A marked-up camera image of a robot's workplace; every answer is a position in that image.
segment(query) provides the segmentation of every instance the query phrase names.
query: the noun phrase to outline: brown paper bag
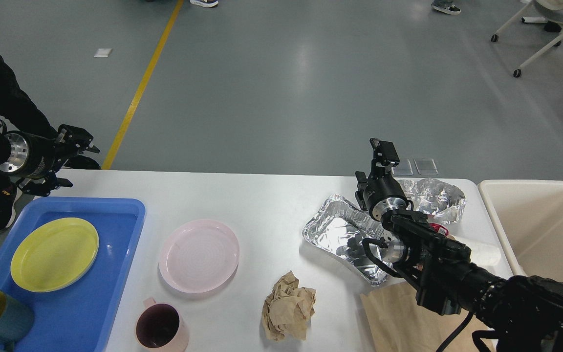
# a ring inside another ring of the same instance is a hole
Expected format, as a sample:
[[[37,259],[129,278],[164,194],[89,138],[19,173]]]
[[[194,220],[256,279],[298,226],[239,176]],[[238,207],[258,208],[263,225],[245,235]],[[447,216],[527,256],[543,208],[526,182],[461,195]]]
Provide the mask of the brown paper bag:
[[[462,314],[440,316],[417,306],[415,297],[416,290],[408,283],[360,295],[377,352],[434,352],[467,314],[466,310],[462,310]],[[473,318],[449,344],[446,352],[476,351],[471,333],[487,329],[481,321]],[[484,342],[494,351],[491,343]]]
[[[308,321],[314,315],[316,290],[299,287],[292,271],[273,286],[262,307],[262,326],[267,339],[282,341],[287,334],[305,341]]]

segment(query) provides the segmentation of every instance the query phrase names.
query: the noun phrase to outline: aluminum foil tray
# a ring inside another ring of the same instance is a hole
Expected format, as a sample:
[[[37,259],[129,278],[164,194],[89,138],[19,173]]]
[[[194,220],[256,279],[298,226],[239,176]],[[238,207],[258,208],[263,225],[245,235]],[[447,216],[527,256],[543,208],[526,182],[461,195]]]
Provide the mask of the aluminum foil tray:
[[[420,181],[398,180],[405,196],[414,202],[414,210],[428,215],[430,222],[447,225],[462,218],[466,197],[464,192],[436,178]]]
[[[357,269],[372,286],[384,283],[388,274],[366,258],[362,240],[366,237],[378,239],[384,235],[388,236],[389,232],[381,223],[338,194],[327,198],[319,212],[303,228],[306,241],[342,259],[350,269]],[[381,259],[377,247],[371,247],[373,254]]]
[[[447,225],[462,218],[466,205],[464,193],[449,183],[424,178],[418,182],[398,181],[405,196],[414,202],[414,210],[428,215],[430,222]],[[386,281],[388,274],[374,265],[364,254],[362,240],[366,237],[389,238],[391,233],[343,196],[327,198],[319,212],[303,228],[303,238],[318,248],[341,259],[350,269],[357,269],[373,286]],[[371,246],[375,257],[381,259],[378,248]]]

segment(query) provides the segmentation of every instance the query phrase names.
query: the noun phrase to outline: shoe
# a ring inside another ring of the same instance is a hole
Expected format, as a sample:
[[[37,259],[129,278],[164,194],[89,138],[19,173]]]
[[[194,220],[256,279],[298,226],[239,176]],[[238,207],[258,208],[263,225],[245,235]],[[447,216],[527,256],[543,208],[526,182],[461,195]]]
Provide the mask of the shoe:
[[[217,0],[190,0],[190,3],[202,7],[215,7],[216,5],[218,5]]]
[[[551,33],[560,33],[562,31],[562,27],[555,22],[547,22],[544,25],[544,31]]]
[[[455,5],[451,5],[447,8],[444,7],[439,7],[436,5],[432,5],[433,9],[436,11],[440,11],[441,13],[445,13],[445,14],[460,14],[460,12],[462,12],[462,10],[458,9]]]
[[[69,169],[101,170],[101,166],[98,162],[92,160],[88,156],[80,154],[70,158],[65,163],[65,167],[68,167]]]
[[[18,192],[14,183],[0,191],[0,232],[3,232],[14,223],[16,212],[14,203],[19,200],[22,192]]]

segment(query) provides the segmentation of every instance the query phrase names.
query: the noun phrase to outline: sneaker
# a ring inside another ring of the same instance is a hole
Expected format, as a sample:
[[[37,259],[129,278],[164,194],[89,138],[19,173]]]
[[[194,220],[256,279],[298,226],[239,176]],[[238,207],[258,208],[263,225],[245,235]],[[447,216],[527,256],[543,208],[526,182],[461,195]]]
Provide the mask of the sneaker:
[[[432,5],[433,9],[436,11],[440,11],[441,13],[445,13],[445,14],[460,14],[460,12],[462,12],[462,10],[458,9],[455,5],[451,5],[447,8],[444,7],[439,7],[436,5]]]
[[[190,3],[203,7],[215,7],[216,5],[218,5],[217,0],[190,0]]]
[[[22,192],[17,191],[14,183],[0,192],[0,232],[3,232],[14,223],[16,212],[14,211],[14,203],[19,200]]]

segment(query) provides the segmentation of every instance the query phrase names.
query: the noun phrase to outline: pink mug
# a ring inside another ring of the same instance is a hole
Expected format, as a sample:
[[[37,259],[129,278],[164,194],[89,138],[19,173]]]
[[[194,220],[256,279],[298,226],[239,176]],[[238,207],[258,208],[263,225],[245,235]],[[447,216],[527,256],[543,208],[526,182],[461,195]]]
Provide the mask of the pink mug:
[[[188,328],[177,310],[153,298],[145,299],[145,308],[136,323],[138,343],[152,352],[184,352]]]

